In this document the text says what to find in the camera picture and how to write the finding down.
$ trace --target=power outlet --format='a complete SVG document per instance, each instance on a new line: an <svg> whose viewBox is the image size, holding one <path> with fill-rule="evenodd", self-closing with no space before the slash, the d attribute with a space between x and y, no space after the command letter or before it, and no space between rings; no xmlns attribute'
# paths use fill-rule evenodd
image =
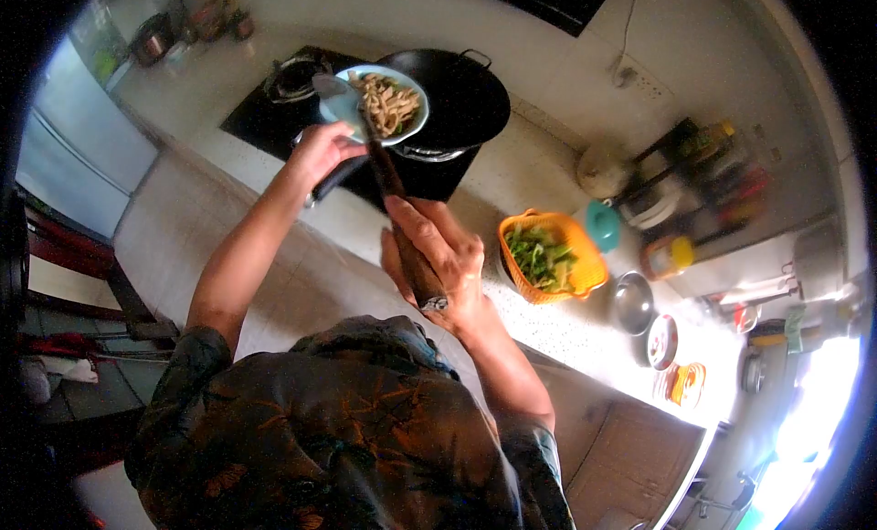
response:
<svg viewBox="0 0 877 530"><path fill-rule="evenodd" d="M622 72L629 80L614 83L616 86L620 85L620 90L636 91L641 99L656 109L673 105L674 93L628 54L624 54L618 61L614 73L616 78L613 81L617 81Z"/></svg>

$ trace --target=red and white plate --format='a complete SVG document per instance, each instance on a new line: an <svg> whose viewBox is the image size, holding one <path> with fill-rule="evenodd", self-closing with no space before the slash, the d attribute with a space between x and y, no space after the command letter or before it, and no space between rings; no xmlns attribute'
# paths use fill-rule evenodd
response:
<svg viewBox="0 0 877 530"><path fill-rule="evenodd" d="M679 330L676 321L666 313L655 318L649 328L648 342L645 351L649 364L656 371L665 371L676 357L679 345Z"/></svg>

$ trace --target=white refrigerator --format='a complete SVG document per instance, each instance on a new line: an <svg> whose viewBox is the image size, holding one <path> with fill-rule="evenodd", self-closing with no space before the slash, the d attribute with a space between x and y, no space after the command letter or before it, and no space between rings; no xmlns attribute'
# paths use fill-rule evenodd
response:
<svg viewBox="0 0 877 530"><path fill-rule="evenodd" d="M18 185L108 242L156 155L65 37L41 77L22 134Z"/></svg>

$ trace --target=hand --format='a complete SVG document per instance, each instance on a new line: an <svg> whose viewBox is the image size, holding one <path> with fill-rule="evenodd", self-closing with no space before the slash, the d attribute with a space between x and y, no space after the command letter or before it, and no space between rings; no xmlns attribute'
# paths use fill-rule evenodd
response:
<svg viewBox="0 0 877 530"><path fill-rule="evenodd" d="M347 138L352 133L341 121L307 127L286 166L311 191L338 163L367 152L364 145Z"/></svg>
<svg viewBox="0 0 877 530"><path fill-rule="evenodd" d="M484 263L481 239L466 231L444 203L388 196L384 206L389 217L433 265L447 294L447 309L424 315L458 338L473 332L494 314L490 301L481 292ZM399 247L389 230L380 232L380 244L380 266L396 283L402 297L417 308L411 285L402 272Z"/></svg>

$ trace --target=teal lid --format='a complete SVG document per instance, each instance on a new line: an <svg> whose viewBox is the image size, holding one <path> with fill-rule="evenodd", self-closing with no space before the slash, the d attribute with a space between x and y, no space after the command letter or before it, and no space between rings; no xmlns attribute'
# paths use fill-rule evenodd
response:
<svg viewBox="0 0 877 530"><path fill-rule="evenodd" d="M585 228L587 236L594 241L600 252L605 254L618 248L621 220L613 209L592 200L587 205Z"/></svg>

